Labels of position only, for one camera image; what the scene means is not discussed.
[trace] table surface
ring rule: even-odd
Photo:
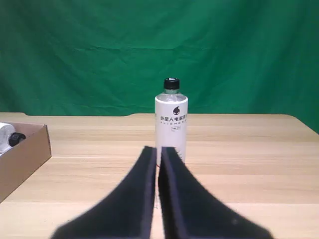
[[[277,239],[319,239],[319,135],[286,115],[189,115],[186,165],[214,196]],[[49,238],[108,195],[144,145],[155,116],[30,117],[46,123],[52,158],[0,204],[1,239]],[[151,237],[163,238],[155,201]]]

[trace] green backdrop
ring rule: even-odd
[[[319,0],[0,0],[0,111],[279,113],[319,131]]]

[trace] plastic bottle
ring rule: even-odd
[[[164,80],[164,92],[155,97],[157,165],[161,148],[175,147],[185,162],[188,98],[179,92],[179,79]]]
[[[25,135],[15,132],[13,125],[0,122],[0,156],[24,139]]]

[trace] black bottle cap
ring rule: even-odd
[[[164,89],[167,90],[178,90],[179,89],[179,79],[178,78],[166,78],[164,80]]]
[[[25,135],[23,133],[15,132],[9,137],[9,145],[11,147],[16,146],[18,143],[20,143],[23,140],[25,140]]]

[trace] black foam pad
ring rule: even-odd
[[[149,239],[156,149],[145,147],[124,180],[95,207],[61,226],[52,239]]]
[[[162,148],[159,198],[166,239],[272,239],[266,229],[213,197],[174,148]]]

